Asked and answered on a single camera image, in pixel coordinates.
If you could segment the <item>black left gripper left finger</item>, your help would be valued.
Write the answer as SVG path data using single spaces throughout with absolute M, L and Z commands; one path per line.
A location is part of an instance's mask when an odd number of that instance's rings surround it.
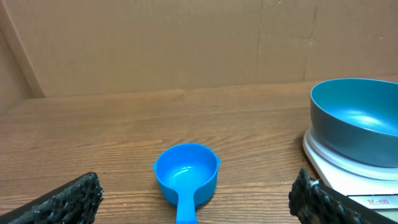
M 10 224 L 92 224 L 103 200 L 103 188 L 94 172 L 1 215 Z

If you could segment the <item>blue plastic measuring scoop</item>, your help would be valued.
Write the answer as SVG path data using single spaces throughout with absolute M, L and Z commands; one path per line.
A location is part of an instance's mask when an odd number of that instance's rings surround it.
M 152 168 L 164 198 L 177 207 L 175 224 L 197 224 L 196 209 L 214 195 L 221 159 L 207 146 L 183 143 L 165 150 Z

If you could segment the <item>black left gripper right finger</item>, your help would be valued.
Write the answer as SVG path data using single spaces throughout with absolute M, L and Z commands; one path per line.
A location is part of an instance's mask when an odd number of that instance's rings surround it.
M 311 178 L 304 168 L 289 192 L 289 209 L 302 224 L 397 224 Z

